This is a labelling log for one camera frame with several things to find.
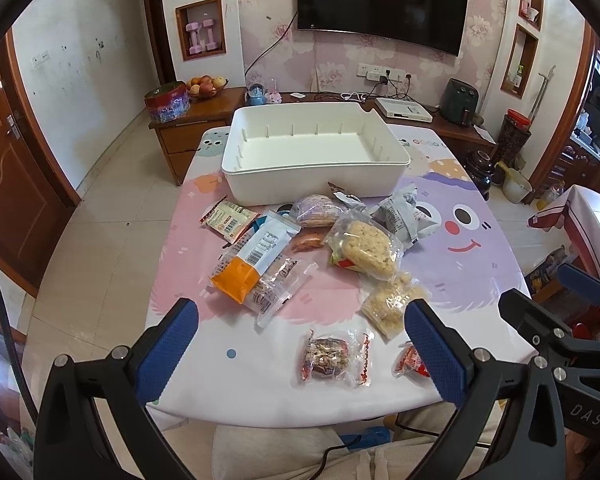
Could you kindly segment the red candy cake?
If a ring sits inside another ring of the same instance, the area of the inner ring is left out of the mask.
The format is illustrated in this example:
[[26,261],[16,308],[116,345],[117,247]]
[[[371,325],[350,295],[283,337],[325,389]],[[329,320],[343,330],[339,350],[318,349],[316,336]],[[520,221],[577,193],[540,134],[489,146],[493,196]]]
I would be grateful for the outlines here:
[[400,347],[400,352],[392,366],[392,376],[406,377],[416,382],[430,379],[427,367],[411,341],[407,341]]

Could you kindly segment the pale puffed snack bag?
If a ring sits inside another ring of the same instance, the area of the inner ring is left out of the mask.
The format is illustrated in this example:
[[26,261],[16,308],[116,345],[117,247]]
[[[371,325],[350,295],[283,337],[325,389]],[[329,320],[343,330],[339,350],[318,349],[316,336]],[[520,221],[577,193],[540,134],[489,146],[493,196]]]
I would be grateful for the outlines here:
[[361,313],[386,341],[404,332],[404,312],[415,299],[429,300],[428,289],[411,273],[396,274],[391,281],[382,281],[367,296]]

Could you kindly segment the nut cake clear wrapper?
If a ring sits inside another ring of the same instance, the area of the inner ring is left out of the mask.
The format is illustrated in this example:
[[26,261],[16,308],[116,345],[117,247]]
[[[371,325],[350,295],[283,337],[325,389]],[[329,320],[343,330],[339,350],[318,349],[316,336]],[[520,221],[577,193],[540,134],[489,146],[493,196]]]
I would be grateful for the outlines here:
[[310,330],[299,353],[300,382],[344,382],[367,387],[372,368],[374,335],[367,330],[346,330],[317,335]]

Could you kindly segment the rice cracker bag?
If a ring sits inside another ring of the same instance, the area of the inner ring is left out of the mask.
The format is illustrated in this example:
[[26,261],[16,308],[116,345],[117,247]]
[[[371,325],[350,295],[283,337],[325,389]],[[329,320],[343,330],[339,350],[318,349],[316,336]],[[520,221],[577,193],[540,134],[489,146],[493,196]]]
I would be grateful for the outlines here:
[[391,281],[400,271],[403,244],[368,214],[355,210],[342,214],[324,244],[332,251],[336,266],[347,261],[375,280]]

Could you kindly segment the grey white snack bag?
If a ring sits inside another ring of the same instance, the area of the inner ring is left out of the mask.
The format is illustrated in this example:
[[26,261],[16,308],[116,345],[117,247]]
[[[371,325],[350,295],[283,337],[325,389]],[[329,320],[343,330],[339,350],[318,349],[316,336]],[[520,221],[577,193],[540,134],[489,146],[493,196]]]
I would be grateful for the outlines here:
[[441,226],[437,209],[420,204],[417,195],[418,188],[411,183],[367,209],[376,222],[400,240],[404,249],[412,248]]

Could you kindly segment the small orange sausage snack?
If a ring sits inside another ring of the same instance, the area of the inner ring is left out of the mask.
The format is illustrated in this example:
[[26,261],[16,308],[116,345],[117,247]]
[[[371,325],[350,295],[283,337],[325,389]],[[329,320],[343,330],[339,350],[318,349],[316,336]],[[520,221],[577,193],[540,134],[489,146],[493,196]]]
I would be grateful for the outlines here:
[[292,252],[310,252],[324,245],[324,232],[304,232],[298,234],[290,244]]

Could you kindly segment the brown small snack packet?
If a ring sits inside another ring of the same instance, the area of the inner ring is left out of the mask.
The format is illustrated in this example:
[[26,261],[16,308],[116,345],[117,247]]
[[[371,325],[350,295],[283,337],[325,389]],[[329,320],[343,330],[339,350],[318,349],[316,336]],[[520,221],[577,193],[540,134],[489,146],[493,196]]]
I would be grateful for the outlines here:
[[328,186],[332,195],[343,203],[348,209],[356,211],[364,211],[366,209],[366,203],[364,203],[358,196],[355,196],[347,192],[344,188],[335,183],[328,182]]

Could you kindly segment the orange white snack bar packet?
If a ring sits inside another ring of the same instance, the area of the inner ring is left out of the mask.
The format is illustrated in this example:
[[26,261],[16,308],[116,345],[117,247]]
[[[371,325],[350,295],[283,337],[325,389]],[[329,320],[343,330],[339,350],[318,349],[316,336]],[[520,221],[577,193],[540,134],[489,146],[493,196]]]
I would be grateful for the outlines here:
[[288,216],[268,211],[257,231],[242,244],[237,254],[212,275],[212,285],[242,304],[264,272],[300,231],[301,226]]

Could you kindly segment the red white sachet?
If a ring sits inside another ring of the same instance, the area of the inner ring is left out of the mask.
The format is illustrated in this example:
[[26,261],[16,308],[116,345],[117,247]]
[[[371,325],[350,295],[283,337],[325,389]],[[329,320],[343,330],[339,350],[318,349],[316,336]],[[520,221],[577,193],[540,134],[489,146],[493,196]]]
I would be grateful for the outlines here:
[[223,197],[204,214],[200,223],[222,236],[227,243],[234,244],[258,218],[258,215],[257,212],[234,204]]

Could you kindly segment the clear pastry packet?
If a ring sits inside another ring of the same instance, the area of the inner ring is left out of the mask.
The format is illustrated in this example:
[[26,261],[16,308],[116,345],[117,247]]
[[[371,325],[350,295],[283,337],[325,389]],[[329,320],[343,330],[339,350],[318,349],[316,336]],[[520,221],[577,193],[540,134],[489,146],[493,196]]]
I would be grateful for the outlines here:
[[248,292],[244,306],[257,315],[256,325],[265,328],[274,315],[294,298],[317,271],[318,264],[293,256],[278,256]]

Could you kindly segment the brown wooden door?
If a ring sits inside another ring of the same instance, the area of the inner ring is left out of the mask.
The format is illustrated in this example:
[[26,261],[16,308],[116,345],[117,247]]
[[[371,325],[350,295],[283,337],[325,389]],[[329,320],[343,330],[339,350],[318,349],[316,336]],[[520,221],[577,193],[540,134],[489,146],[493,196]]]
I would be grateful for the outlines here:
[[34,116],[6,32],[0,41],[0,270],[33,297],[79,202]]

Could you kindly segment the red round gift tin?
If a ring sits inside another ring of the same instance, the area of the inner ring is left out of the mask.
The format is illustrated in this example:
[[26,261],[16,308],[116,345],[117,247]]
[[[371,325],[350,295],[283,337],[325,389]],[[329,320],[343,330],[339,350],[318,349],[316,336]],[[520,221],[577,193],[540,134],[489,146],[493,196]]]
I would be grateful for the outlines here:
[[164,124],[184,116],[190,107],[186,84],[173,81],[144,95],[145,106],[152,122]]

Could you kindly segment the fruit bowl with apples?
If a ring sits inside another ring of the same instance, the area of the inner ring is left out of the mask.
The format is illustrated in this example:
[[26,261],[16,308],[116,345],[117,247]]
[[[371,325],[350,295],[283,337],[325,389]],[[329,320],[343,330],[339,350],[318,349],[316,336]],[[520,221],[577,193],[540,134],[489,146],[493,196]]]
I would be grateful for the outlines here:
[[214,98],[228,84],[228,80],[223,76],[211,77],[204,75],[194,77],[186,81],[188,95],[193,100],[208,100]]

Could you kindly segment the pink dumbbell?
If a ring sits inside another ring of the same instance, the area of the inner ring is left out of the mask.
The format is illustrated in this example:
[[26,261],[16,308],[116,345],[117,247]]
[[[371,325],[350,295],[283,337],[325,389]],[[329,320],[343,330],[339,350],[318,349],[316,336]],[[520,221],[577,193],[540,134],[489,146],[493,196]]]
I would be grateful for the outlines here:
[[190,42],[188,54],[201,54],[201,52],[204,50],[204,47],[201,45],[199,39],[200,24],[198,22],[190,22],[186,25],[185,30],[188,33]]
[[207,39],[204,40],[204,48],[207,51],[214,51],[219,47],[219,44],[214,36],[215,24],[216,21],[213,18],[207,18],[202,22],[202,29],[207,34]]

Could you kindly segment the pink dumbbell right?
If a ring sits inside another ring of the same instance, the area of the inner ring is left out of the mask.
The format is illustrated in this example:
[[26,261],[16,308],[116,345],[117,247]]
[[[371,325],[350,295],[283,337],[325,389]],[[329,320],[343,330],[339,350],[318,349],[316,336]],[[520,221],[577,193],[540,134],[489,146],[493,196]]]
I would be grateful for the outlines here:
[[213,18],[207,18],[202,22],[202,29],[207,34],[207,39],[204,40],[204,48],[207,51],[214,51],[219,47],[219,44],[214,36],[215,24],[216,21]]

